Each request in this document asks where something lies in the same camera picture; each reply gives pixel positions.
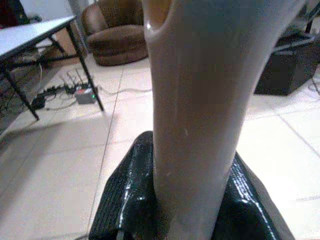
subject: brown armchair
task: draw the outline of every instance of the brown armchair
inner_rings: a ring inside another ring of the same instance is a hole
[[[100,0],[82,13],[87,44],[97,64],[126,64],[148,56],[140,0]]]

